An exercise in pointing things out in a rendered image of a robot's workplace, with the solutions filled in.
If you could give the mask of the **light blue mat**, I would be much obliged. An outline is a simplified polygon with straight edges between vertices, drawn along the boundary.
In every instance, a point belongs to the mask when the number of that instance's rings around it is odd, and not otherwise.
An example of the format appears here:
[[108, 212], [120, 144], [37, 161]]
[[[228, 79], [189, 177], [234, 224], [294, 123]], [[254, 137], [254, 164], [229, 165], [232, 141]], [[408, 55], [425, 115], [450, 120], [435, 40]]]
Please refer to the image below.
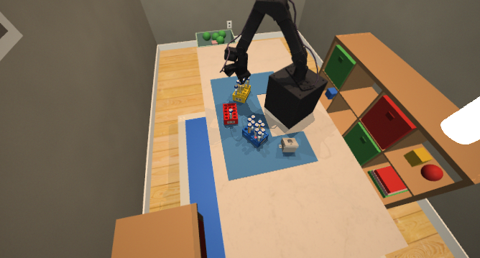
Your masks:
[[[250, 93], [245, 103], [234, 101], [234, 85], [237, 76], [211, 79], [211, 88], [216, 107], [218, 127], [229, 180], [245, 178], [275, 170], [281, 170], [311, 162], [317, 162], [313, 148], [304, 131], [273, 137], [257, 95], [267, 92], [269, 75], [274, 71], [253, 73], [249, 79]], [[226, 124], [223, 121], [223, 104], [236, 103], [238, 124]], [[255, 115], [255, 123], [262, 120], [268, 139], [256, 147], [243, 134], [248, 118]], [[282, 138], [295, 138], [299, 147], [295, 152], [282, 152], [279, 148]]]

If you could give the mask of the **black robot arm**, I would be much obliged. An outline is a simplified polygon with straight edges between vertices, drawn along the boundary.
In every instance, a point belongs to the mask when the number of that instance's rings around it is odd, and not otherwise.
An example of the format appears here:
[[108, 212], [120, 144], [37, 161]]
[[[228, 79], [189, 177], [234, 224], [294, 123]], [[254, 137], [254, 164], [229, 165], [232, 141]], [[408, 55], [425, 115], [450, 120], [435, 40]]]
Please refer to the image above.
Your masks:
[[[248, 50], [251, 41], [264, 18], [264, 15], [268, 14], [273, 18], [274, 21], [276, 20], [277, 24], [280, 26], [280, 29], [282, 30], [290, 49], [292, 56], [291, 59], [294, 65], [287, 66], [285, 70], [289, 73], [301, 91], [313, 89], [313, 85], [306, 78], [306, 73], [308, 71], [308, 53], [300, 41], [289, 9], [290, 7], [287, 3], [287, 0], [256, 0], [253, 12], [251, 13], [249, 21], [247, 22], [237, 46], [229, 47], [230, 55], [228, 61], [232, 61], [234, 63], [225, 65], [224, 67], [228, 77], [233, 75], [235, 72], [237, 72], [239, 75], [244, 74], [244, 65], [248, 63], [248, 54], [246, 51]], [[239, 66], [238, 64], [242, 66]], [[297, 67], [296, 70], [295, 67]]]

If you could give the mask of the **blue tube rack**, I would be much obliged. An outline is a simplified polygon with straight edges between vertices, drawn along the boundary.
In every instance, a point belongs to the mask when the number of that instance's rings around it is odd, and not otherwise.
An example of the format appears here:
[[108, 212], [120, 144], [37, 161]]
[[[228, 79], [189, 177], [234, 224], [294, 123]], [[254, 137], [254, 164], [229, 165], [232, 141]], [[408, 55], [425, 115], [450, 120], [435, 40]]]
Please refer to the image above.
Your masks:
[[[256, 147], [259, 147], [262, 143], [264, 143], [267, 139], [268, 139], [268, 136], [269, 134], [268, 133], [264, 133], [264, 137], [263, 139], [260, 139], [260, 142], [257, 141], [257, 138], [255, 139], [254, 138], [254, 130], [252, 131], [251, 130], [251, 133], [248, 133], [248, 126], [244, 127], [242, 129], [242, 134], [250, 141], [252, 142]], [[265, 136], [266, 134], [266, 136]]]

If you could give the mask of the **red rack with round wells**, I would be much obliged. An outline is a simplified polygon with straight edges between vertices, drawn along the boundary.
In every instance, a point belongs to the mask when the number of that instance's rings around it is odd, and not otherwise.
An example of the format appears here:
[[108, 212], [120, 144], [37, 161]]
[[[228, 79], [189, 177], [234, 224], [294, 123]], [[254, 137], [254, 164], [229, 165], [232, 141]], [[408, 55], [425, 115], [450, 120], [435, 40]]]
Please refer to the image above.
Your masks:
[[[232, 119], [229, 118], [229, 109], [233, 109]], [[238, 114], [236, 103], [224, 103], [223, 104], [223, 121], [226, 124], [238, 124]]]

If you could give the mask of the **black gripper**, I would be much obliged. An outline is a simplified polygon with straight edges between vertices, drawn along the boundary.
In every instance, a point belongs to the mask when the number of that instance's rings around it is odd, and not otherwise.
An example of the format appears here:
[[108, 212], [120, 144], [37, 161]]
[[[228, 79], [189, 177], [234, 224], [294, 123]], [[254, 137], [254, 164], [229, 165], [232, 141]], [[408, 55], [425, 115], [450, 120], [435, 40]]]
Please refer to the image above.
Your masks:
[[[248, 63], [247, 63], [248, 64]], [[243, 75], [239, 75], [237, 72], [235, 72], [237, 78], [239, 79], [239, 81], [241, 82], [241, 84], [243, 85], [245, 83], [245, 81], [248, 79], [249, 76], [251, 76], [251, 73], [248, 71], [247, 69], [247, 64], [244, 65], [245, 66], [245, 71], [244, 71], [244, 74]], [[244, 79], [245, 78], [245, 79]], [[244, 79], [244, 82], [242, 82]]]

